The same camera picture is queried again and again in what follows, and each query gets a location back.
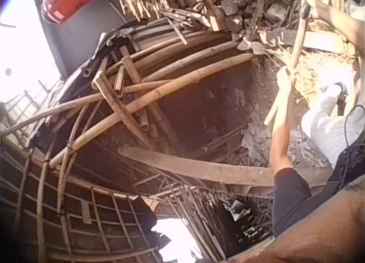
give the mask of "red container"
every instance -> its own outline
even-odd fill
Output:
[[[63,23],[91,0],[43,0],[42,14],[52,23]]]

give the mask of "sunlit ground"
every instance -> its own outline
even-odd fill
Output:
[[[10,0],[2,7],[0,26],[0,100],[31,90],[37,80],[56,82],[59,71],[48,47],[34,0]],[[11,75],[6,75],[7,68]]]
[[[171,239],[171,242],[160,250],[164,261],[177,259],[179,263],[194,263],[192,251],[201,258],[198,245],[180,219],[158,220],[152,230],[163,233]]]

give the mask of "sky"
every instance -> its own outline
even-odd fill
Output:
[[[10,0],[2,6],[0,26],[0,100],[31,90],[37,80],[56,82],[59,72],[39,22],[34,0]],[[12,74],[5,71],[11,68]]]

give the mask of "black cord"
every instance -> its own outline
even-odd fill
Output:
[[[345,120],[344,120],[344,139],[345,139],[345,141],[346,141],[346,149],[345,150],[348,150],[349,148],[354,148],[354,147],[360,147],[360,146],[363,146],[363,145],[365,145],[364,143],[362,143],[362,144],[353,144],[353,145],[349,145],[348,144],[348,138],[347,138],[347,132],[346,132],[346,125],[347,125],[347,119],[348,119],[348,117],[353,113],[353,111],[356,109],[356,108],[358,108],[358,107],[360,107],[362,110],[363,110],[363,112],[364,112],[364,118],[365,118],[365,108],[364,108],[364,106],[362,106],[362,105],[360,105],[360,104],[357,104],[356,106],[354,106],[352,109],[351,109],[351,111],[347,114],[347,116],[346,116],[346,118],[345,118]],[[346,156],[346,165],[345,165],[345,167],[344,167],[344,171],[343,171],[343,175],[342,175],[342,180],[341,180],[341,182],[340,182],[340,185],[339,185],[339,190],[343,187],[343,185],[344,185],[344,181],[345,181],[345,178],[346,178],[346,175],[347,175],[347,168],[348,168],[348,165],[349,165],[349,163],[350,163],[350,155],[351,155],[351,152],[350,151],[348,151],[347,152],[347,156]]]

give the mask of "white cloth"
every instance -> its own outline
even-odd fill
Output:
[[[365,21],[365,6],[347,3],[347,11],[356,19]],[[359,58],[360,91],[357,104],[365,106],[365,60]],[[326,92],[319,95],[311,109],[302,118],[302,128],[308,137],[327,157],[332,169],[335,168],[339,154],[346,149],[344,123],[346,117],[338,116],[330,119],[340,94],[340,87],[331,85]],[[351,145],[365,127],[365,116],[361,108],[356,108],[347,119],[346,134],[348,144]]]

